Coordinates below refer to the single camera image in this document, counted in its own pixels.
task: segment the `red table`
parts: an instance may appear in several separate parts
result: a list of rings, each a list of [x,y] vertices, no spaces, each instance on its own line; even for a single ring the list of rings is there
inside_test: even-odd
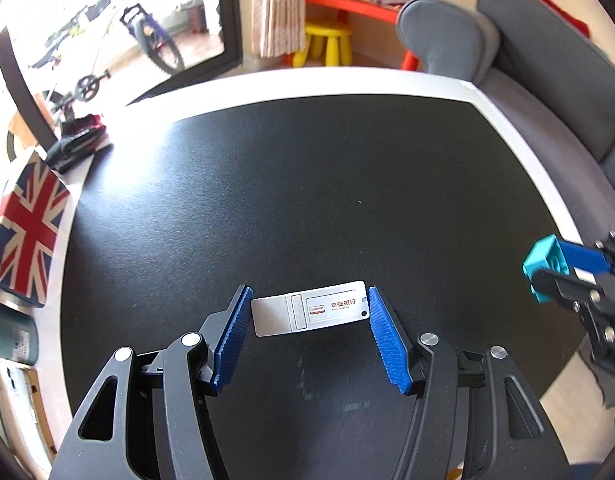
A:
[[[347,23],[349,12],[362,14],[363,16],[381,20],[382,22],[388,22],[392,25],[396,25],[396,17],[398,16],[397,9],[373,4],[366,0],[306,0],[306,3],[338,9],[338,20],[345,23]],[[401,69],[416,70],[418,64],[418,58],[412,54],[412,52],[406,51],[403,62],[401,63]]]

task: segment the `union jack box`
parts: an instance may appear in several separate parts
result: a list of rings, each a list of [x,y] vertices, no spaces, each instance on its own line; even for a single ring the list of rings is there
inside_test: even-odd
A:
[[[12,171],[0,204],[0,290],[43,306],[70,192],[32,148]]]

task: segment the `beige curtain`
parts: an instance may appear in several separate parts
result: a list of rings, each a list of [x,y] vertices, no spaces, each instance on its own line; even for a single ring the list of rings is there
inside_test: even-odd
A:
[[[252,0],[252,50],[276,57],[305,47],[306,0]]]

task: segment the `teal bottle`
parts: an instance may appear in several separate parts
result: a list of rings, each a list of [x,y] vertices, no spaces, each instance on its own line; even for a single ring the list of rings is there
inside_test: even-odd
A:
[[[0,357],[35,364],[39,356],[39,335],[34,319],[0,303]]]

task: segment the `blue gripper pad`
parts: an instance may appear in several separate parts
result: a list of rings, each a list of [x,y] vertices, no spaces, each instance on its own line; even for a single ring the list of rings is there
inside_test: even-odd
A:
[[[536,242],[523,262],[523,272],[530,280],[537,270],[545,268],[561,274],[570,273],[556,235],[550,235]],[[530,285],[530,288],[539,303],[546,303],[551,299],[549,296],[537,292],[533,286]]]
[[[410,355],[412,343],[394,311],[385,305],[377,288],[369,288],[369,326],[379,347],[383,366],[389,381],[398,386],[398,391],[407,395],[412,386]]]
[[[214,373],[210,382],[216,394],[219,394],[224,386],[232,382],[236,362],[250,328],[252,318],[250,303],[253,296],[252,289],[246,287],[219,340],[217,351],[214,354]]]
[[[573,244],[564,240],[559,240],[558,245],[563,251],[568,267],[587,270],[592,274],[602,274],[612,270],[612,266],[601,251],[588,249],[580,244]]]

